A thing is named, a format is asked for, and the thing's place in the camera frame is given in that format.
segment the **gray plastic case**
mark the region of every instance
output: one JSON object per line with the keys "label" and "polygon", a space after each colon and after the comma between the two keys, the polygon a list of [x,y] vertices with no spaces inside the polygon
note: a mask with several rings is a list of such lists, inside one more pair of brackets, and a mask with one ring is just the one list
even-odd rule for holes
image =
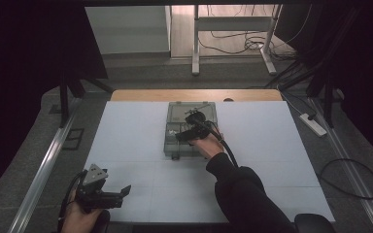
{"label": "gray plastic case", "polygon": [[190,128],[186,123],[187,113],[198,109],[214,125],[218,126],[217,112],[214,102],[170,102],[168,105],[168,117],[166,118],[164,152],[167,157],[180,159],[180,157],[201,156],[194,147],[187,142],[178,142],[175,134],[184,132]]}

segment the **hand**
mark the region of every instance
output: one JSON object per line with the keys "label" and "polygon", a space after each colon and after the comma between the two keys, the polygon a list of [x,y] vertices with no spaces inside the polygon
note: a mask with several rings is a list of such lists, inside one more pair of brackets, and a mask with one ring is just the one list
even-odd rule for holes
{"label": "hand", "polygon": [[208,159],[223,152],[222,144],[211,133],[204,139],[196,139],[188,142],[198,148],[199,152]]}
{"label": "hand", "polygon": [[[72,191],[70,200],[75,200],[75,190]],[[65,213],[65,221],[62,226],[62,233],[89,233],[102,209],[92,210],[89,214],[85,213],[81,206],[75,201],[68,205]]]}

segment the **white table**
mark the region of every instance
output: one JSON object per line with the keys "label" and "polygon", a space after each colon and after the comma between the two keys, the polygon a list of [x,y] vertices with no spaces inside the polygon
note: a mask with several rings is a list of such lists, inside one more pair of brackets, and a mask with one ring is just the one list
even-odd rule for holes
{"label": "white table", "polygon": [[[221,132],[241,166],[252,167],[289,219],[313,213],[334,221],[284,101],[217,102]],[[111,220],[226,222],[204,158],[163,152],[168,102],[108,102],[85,167],[108,169],[103,190],[131,193]]]}

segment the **black sleeve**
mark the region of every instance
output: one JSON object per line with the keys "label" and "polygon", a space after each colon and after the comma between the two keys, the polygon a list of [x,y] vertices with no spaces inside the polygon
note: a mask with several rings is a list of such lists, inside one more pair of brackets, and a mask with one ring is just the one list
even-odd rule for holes
{"label": "black sleeve", "polygon": [[214,156],[207,171],[216,178],[220,209],[238,232],[295,233],[286,215],[267,197],[253,169],[235,168],[226,153]]}

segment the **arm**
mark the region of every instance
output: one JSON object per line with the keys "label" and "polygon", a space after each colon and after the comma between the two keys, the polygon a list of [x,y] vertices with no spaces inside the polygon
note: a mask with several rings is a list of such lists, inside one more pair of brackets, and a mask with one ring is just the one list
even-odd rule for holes
{"label": "arm", "polygon": [[215,193],[220,209],[239,232],[295,232],[285,214],[265,194],[254,170],[235,168],[213,135],[190,143],[210,159],[207,171],[217,178]]}

